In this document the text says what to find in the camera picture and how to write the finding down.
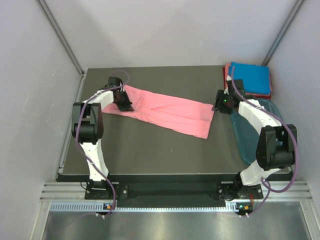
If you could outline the pink t-shirt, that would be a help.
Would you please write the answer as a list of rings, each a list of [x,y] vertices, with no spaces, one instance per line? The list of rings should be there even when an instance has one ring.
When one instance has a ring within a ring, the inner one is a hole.
[[[213,105],[129,85],[124,89],[132,102],[133,111],[121,112],[112,103],[103,109],[103,113],[134,118],[201,139],[208,138],[214,116]]]

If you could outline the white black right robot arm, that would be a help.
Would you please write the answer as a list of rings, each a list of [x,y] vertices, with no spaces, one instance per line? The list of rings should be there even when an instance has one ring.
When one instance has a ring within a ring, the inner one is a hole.
[[[297,128],[283,123],[261,106],[252,94],[246,94],[241,79],[228,78],[227,88],[217,91],[213,110],[227,115],[237,112],[259,136],[255,160],[234,177],[232,186],[220,188],[222,199],[231,201],[255,195],[270,175],[296,163]]]

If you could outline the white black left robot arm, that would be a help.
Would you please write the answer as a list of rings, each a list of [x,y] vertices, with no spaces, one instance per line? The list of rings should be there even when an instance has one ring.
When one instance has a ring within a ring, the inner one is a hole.
[[[102,151],[103,110],[109,105],[115,105],[120,112],[134,111],[124,86],[119,77],[110,76],[107,85],[93,96],[72,105],[71,134],[89,168],[86,190],[96,190],[97,194],[105,199],[109,198],[115,189],[108,179],[109,170]]]

